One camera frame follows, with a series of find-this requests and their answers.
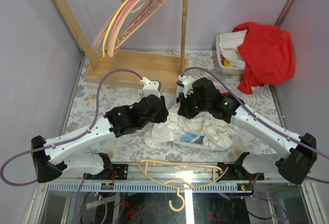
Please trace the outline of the white t shirt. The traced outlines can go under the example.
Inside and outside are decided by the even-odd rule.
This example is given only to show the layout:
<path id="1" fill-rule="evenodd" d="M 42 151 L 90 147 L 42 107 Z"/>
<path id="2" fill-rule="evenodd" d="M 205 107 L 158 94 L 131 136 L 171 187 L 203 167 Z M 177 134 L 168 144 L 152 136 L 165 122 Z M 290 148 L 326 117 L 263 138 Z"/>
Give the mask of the white t shirt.
<path id="1" fill-rule="evenodd" d="M 223 151 L 232 145 L 232 137 L 239 134 L 237 126 L 216 119 L 208 112 L 187 119 L 178 115 L 179 108 L 179 104 L 172 106 L 166 122 L 156 123 L 145 132 L 147 146 L 155 147 L 172 141 L 184 146 Z"/>

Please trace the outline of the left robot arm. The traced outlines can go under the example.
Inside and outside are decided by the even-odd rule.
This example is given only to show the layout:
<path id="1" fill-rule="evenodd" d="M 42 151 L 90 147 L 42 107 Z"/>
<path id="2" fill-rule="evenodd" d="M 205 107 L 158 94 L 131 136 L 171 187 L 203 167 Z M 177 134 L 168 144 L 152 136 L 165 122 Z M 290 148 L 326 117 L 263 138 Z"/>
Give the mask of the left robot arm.
<path id="1" fill-rule="evenodd" d="M 86 126 L 51 139 L 42 136 L 32 138 L 31 155 L 37 182 L 51 182 L 64 174 L 96 180 L 112 179 L 114 167 L 108 154 L 75 156 L 75 153 L 96 143 L 133 134 L 149 123 L 164 123 L 168 114 L 164 96 L 149 95 L 132 105 L 113 108 L 91 128 Z"/>

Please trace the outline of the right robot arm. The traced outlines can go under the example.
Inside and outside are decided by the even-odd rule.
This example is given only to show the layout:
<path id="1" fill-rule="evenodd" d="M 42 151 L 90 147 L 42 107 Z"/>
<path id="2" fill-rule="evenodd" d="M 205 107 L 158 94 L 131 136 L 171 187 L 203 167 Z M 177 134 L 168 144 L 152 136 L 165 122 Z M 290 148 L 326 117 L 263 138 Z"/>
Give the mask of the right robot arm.
<path id="1" fill-rule="evenodd" d="M 183 88 L 179 95 L 179 116 L 192 119 L 202 112 L 215 120 L 244 129 L 270 146 L 275 154 L 243 153 L 235 162 L 234 173 L 246 180 L 256 173 L 278 173 L 293 184 L 301 184 L 317 160 L 316 138 L 306 133 L 300 136 L 262 117 L 241 99 L 223 95 L 207 78 L 179 77 Z"/>

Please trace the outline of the peach plastic hanger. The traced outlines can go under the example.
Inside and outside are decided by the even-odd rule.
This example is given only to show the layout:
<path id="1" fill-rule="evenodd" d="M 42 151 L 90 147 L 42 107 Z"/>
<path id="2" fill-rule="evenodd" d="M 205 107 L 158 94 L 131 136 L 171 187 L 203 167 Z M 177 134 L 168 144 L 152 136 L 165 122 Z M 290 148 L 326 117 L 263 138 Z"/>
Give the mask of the peach plastic hanger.
<path id="1" fill-rule="evenodd" d="M 168 202 L 169 207 L 174 212 L 180 212 L 186 206 L 186 199 L 182 196 L 180 191 L 196 190 L 196 189 L 210 186 L 210 185 L 214 184 L 215 182 L 220 181 L 229 170 L 229 166 L 227 166 L 225 169 L 222 169 L 220 166 L 205 165 L 205 164 L 200 164 L 200 163 L 167 162 L 167 161 L 159 161 L 159 160 L 151 160 L 151 159 L 142 159 L 142 160 L 135 159 L 135 162 L 136 162 L 139 170 L 142 172 L 142 174 L 144 176 L 146 176 L 147 179 L 151 180 L 152 182 L 154 182 L 158 185 L 165 186 L 165 187 L 174 189 L 176 191 L 176 196 L 181 200 L 182 205 L 179 208 L 175 208 L 173 206 L 173 201 L 169 200 L 169 202 Z M 177 167 L 192 167 L 192 168 L 203 169 L 205 172 L 211 171 L 212 180 L 209 183 L 206 183 L 201 186 L 194 186 L 190 181 L 186 181 L 184 179 L 179 179 L 179 178 L 173 178 L 173 179 L 167 180 L 165 182 L 160 182 L 148 175 L 148 167 L 149 167 L 150 163 L 152 164 L 152 166 L 166 165 L 166 166 L 177 166 Z"/>

